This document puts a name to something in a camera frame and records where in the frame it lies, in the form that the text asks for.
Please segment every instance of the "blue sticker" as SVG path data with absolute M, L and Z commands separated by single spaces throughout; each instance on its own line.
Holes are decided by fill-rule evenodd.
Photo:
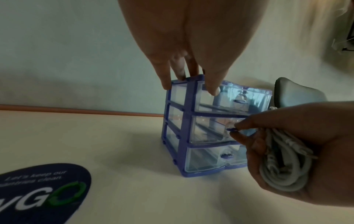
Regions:
M 64 224 L 91 186 L 82 166 L 56 163 L 0 175 L 0 223 Z

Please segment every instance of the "white table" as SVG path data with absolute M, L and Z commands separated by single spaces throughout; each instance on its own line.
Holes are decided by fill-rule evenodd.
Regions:
M 161 128 L 162 118 L 0 111 L 0 173 L 47 163 L 88 169 L 91 189 L 68 224 L 354 222 L 354 209 L 260 189 L 247 168 L 184 178 Z

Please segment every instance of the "white cable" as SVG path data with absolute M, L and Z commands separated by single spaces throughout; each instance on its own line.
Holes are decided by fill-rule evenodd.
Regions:
M 265 132 L 267 152 L 259 168 L 262 178 L 271 187 L 284 192 L 300 190 L 307 183 L 312 159 L 317 157 L 300 139 L 287 131 L 267 128 Z M 276 153 L 281 154 L 284 167 L 279 167 Z

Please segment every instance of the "hand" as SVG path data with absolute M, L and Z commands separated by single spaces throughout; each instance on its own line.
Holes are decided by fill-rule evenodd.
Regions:
M 278 128 L 289 131 L 318 156 L 307 185 L 297 192 L 280 192 L 262 179 L 259 167 L 266 152 L 265 132 L 253 137 L 231 136 L 246 145 L 248 169 L 268 191 L 314 204 L 354 206 L 354 103 L 328 102 L 280 108 L 252 115 L 235 124 L 238 130 Z
M 268 0 L 118 0 L 128 27 L 152 63 L 164 89 L 171 88 L 170 67 L 185 79 L 205 70 L 209 93 L 255 32 Z

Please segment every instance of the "wall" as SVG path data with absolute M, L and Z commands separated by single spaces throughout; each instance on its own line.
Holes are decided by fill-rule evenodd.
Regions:
M 318 32 L 304 31 L 306 2 L 271 0 L 227 79 L 272 88 L 283 76 L 352 99 L 351 71 L 325 62 L 339 58 L 327 49 L 333 23 L 317 15 Z M 2 0 L 0 30 L 0 104 L 163 113 L 165 91 L 115 0 Z

